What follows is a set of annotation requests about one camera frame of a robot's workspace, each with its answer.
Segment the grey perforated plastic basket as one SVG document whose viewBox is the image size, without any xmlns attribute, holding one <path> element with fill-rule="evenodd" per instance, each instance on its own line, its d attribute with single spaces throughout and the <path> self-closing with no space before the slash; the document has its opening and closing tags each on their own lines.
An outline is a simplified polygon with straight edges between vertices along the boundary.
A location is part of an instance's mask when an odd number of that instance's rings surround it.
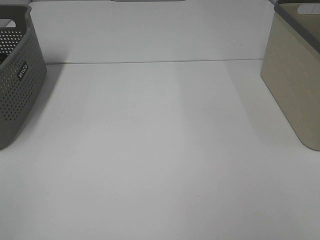
<svg viewBox="0 0 320 240">
<path fill-rule="evenodd" d="M 31 112 L 47 68 L 28 5 L 2 4 L 0 18 L 15 23 L 0 29 L 0 147 L 15 139 Z"/>
</svg>

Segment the beige plastic basket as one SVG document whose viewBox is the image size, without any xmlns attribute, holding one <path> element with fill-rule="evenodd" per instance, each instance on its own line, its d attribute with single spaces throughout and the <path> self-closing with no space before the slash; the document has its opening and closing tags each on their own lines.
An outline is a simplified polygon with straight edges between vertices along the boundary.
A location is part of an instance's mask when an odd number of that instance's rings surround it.
<svg viewBox="0 0 320 240">
<path fill-rule="evenodd" d="M 278 0 L 260 75 L 294 133 L 320 149 L 320 2 Z"/>
</svg>

